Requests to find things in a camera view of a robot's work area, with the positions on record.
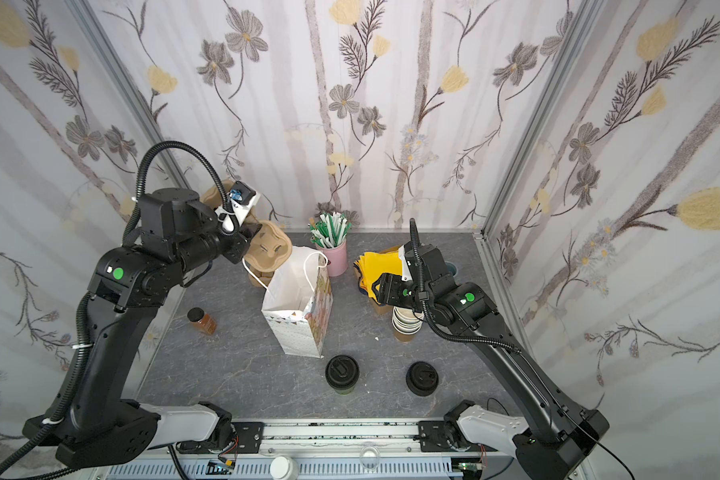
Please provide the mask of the brown pulp cup carrier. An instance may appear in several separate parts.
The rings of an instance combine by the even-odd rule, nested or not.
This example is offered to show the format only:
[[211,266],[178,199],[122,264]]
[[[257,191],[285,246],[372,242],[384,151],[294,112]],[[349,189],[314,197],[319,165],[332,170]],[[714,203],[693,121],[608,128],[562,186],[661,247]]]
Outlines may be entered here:
[[[232,179],[222,181],[225,193],[226,188],[229,188],[233,182]],[[291,239],[280,227],[269,220],[259,220],[254,210],[255,207],[243,223],[260,223],[262,228],[254,237],[248,253],[243,258],[244,267],[253,285],[267,288],[275,271],[290,258],[293,246]]]

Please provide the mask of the white paper gift bag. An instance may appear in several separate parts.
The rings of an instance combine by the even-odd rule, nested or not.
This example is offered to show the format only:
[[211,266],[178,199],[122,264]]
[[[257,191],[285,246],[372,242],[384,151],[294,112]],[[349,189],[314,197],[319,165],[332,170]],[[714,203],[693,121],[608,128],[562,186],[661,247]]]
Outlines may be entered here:
[[327,257],[316,249],[294,247],[269,283],[260,278],[264,269],[255,264],[256,260],[253,249],[244,257],[243,265],[265,289],[261,312],[283,352],[319,358],[333,304]]

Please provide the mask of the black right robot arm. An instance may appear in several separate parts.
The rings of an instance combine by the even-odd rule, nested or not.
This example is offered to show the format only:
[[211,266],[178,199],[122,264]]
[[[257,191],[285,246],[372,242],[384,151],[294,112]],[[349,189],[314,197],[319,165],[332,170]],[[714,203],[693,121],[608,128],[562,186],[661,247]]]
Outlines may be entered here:
[[443,418],[451,449],[489,447],[514,458],[531,479],[567,479],[603,445],[610,425],[564,393],[516,339],[496,303],[477,284],[459,284],[440,250],[424,244],[410,226],[403,274],[382,274],[372,285],[376,299],[411,309],[443,340],[466,344],[487,365],[519,407],[518,416],[491,412],[463,401]]

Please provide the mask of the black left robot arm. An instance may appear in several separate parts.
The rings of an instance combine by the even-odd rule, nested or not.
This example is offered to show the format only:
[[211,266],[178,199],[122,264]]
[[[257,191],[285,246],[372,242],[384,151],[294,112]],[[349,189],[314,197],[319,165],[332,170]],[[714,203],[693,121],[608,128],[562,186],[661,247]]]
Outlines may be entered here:
[[[195,157],[221,196],[211,208],[191,189],[163,188],[147,193],[149,167],[164,150]],[[25,422],[27,441],[0,463],[0,479],[40,446],[56,450],[57,479],[82,469],[128,463],[163,446],[166,410],[122,396],[141,339],[170,291],[189,287],[185,276],[210,269],[224,257],[243,261],[261,226],[246,222],[256,193],[238,181],[225,188],[211,163],[194,147],[162,141],[146,151],[136,177],[136,205],[122,243],[98,261],[76,309],[77,341],[70,370],[45,414]]]

